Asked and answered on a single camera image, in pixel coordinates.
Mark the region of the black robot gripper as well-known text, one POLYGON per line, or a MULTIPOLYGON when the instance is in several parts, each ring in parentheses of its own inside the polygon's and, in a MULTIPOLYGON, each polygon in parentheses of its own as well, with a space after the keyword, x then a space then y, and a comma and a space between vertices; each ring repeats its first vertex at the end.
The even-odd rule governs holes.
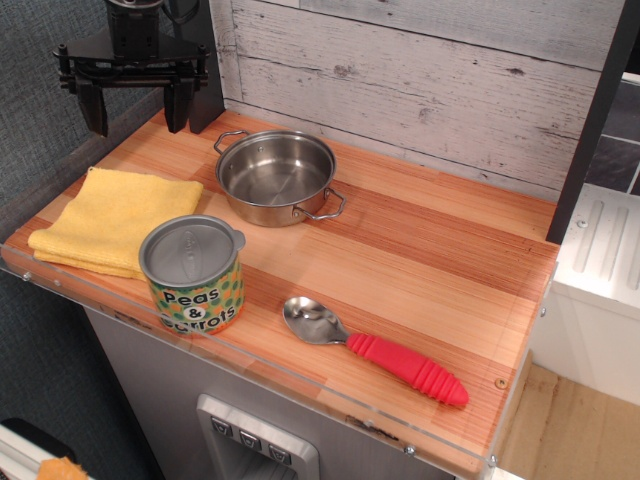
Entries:
POLYGON ((162 33, 160 20, 166 16, 181 27, 195 19, 200 6, 196 1, 179 14, 167 1, 107 1, 104 29, 56 47, 61 86, 77 93, 91 132, 108 136, 102 87, 165 87, 168 130, 178 133, 186 126, 196 90, 208 84, 210 50, 162 33))

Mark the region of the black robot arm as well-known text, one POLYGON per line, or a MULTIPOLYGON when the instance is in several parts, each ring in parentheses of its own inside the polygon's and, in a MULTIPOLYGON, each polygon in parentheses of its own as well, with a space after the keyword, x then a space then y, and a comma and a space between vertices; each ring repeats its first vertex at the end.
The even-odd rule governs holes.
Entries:
POLYGON ((60 86, 77 97, 91 132, 102 137, 109 132, 105 88, 162 88, 168 130, 185 127, 196 92, 208 84, 210 50, 162 33, 160 16, 182 26, 200 5, 197 1, 174 16, 166 1, 107 1, 106 28, 57 46, 60 86))

